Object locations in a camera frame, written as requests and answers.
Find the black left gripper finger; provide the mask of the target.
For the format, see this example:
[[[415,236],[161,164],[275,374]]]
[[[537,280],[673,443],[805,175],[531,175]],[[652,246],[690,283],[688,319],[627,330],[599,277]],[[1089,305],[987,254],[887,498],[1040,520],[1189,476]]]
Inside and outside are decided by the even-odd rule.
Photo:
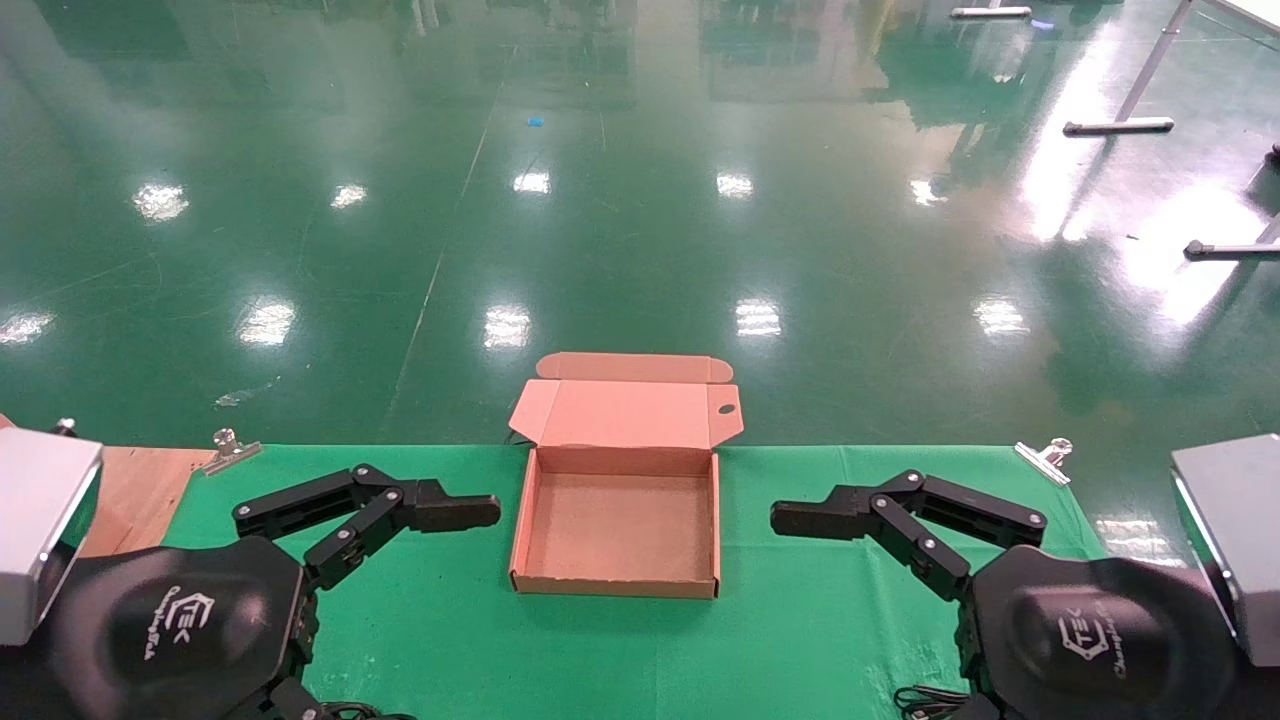
[[[360,464],[233,509],[239,537],[273,541],[334,520],[362,542],[387,542],[403,530],[431,534],[493,527],[500,520],[500,503],[493,495],[453,496],[436,479],[402,480]]]

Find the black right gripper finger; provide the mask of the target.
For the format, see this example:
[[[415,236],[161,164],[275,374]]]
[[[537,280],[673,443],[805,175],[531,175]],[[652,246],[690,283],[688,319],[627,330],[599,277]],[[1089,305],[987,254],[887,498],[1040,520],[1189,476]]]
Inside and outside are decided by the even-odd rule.
[[[826,500],[781,500],[771,507],[778,536],[832,541],[872,539],[883,550],[909,550],[932,537],[927,524],[1001,548],[1041,546],[1043,512],[908,469],[879,486],[835,486]]]

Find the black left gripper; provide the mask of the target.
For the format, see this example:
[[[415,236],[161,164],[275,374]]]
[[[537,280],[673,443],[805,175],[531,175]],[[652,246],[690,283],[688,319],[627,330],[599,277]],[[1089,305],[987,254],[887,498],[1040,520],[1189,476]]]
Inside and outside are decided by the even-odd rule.
[[[303,568],[261,538],[81,564],[40,628],[41,717],[320,717],[301,680],[317,629],[310,591],[332,591],[396,538],[403,500],[375,496]]]

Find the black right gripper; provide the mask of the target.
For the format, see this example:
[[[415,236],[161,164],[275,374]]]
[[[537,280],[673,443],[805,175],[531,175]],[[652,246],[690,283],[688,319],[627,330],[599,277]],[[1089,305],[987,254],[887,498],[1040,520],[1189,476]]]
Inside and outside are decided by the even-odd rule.
[[[897,501],[873,496],[870,515],[884,552],[961,597],[960,669],[982,717],[1210,719],[1236,682],[1236,643],[1193,571],[1018,546],[970,579]]]

